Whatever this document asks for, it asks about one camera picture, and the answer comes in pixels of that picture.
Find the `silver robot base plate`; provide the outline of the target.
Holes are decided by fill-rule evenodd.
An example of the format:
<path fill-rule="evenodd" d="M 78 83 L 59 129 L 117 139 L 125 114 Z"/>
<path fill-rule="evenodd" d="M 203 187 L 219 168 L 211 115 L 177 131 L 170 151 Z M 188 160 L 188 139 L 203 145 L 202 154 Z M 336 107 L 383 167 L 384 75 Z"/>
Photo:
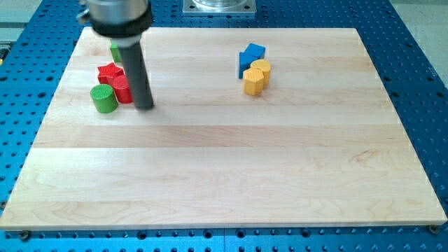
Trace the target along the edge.
<path fill-rule="evenodd" d="M 255 14 L 255 0 L 183 0 L 183 13 L 187 15 Z"/>

